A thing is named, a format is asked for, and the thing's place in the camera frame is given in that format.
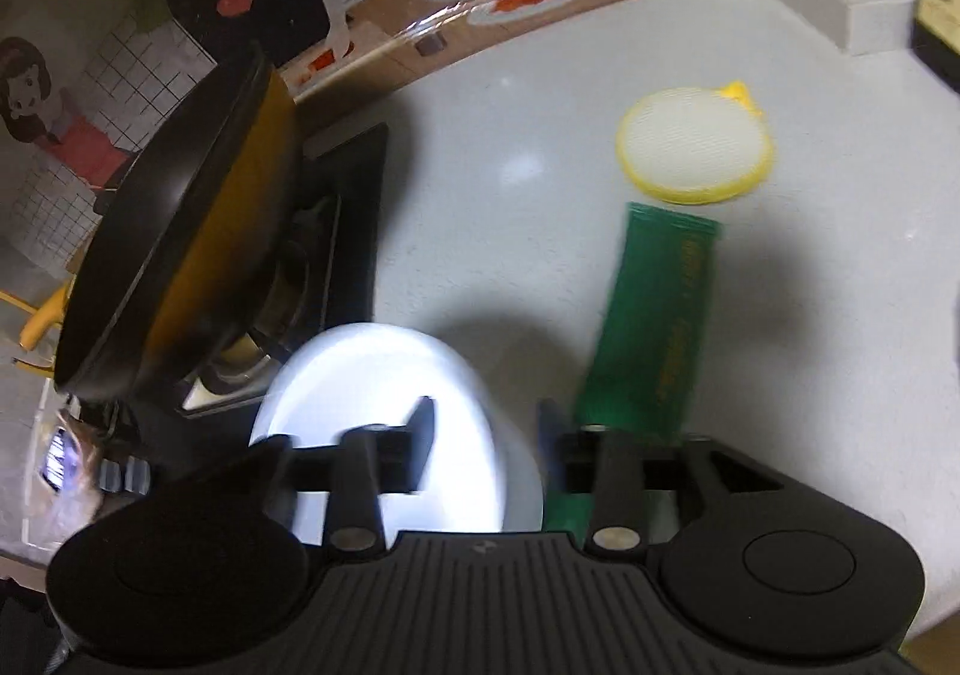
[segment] countertop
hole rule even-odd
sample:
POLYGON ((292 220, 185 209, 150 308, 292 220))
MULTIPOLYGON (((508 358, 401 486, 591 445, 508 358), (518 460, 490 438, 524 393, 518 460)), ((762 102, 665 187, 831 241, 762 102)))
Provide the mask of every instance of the countertop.
POLYGON ((529 435, 589 365, 626 220, 613 154, 656 90, 742 79, 778 153, 722 221, 688 427, 901 532, 960 605, 960 98, 909 53, 849 58, 773 0, 631 0, 339 122, 392 130, 376 320, 441 337, 529 435))

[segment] grid tile wall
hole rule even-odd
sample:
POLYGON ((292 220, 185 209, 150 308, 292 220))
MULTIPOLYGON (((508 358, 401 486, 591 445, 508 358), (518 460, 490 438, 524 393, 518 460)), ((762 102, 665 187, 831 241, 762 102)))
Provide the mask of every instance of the grid tile wall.
MULTIPOLYGON (((347 5, 361 0, 344 0, 347 5)), ((213 61, 176 22, 136 31, 128 16, 104 39, 72 88, 88 119, 120 149, 139 151, 213 61)), ((11 209, 8 238, 55 277, 96 224, 93 193, 38 152, 11 209)))

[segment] wok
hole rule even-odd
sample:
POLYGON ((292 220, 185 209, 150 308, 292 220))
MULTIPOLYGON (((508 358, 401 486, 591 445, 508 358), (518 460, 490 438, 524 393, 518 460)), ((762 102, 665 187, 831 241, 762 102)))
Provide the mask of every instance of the wok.
POLYGON ((299 171, 294 103, 256 45, 208 74, 124 178, 77 274, 54 383, 82 400, 189 375, 266 296, 299 171))

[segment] ribbed black surface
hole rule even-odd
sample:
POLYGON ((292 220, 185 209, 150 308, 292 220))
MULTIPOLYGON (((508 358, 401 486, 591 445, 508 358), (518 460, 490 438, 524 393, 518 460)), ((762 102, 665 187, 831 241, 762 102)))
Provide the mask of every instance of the ribbed black surface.
MULTIPOLYGON (((402 536, 386 558, 338 566, 304 613, 253 651, 182 675, 915 673, 893 654, 783 667, 698 638, 645 573, 589 559, 565 535, 402 536)), ((73 673, 127 673, 80 656, 73 673)))

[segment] plastic bag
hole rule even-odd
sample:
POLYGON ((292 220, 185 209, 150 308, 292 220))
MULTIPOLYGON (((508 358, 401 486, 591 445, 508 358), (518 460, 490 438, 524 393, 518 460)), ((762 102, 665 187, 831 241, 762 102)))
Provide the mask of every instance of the plastic bag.
POLYGON ((93 520, 103 498, 97 483, 101 452, 93 431, 47 380, 23 478, 21 539, 27 545, 56 550, 93 520))

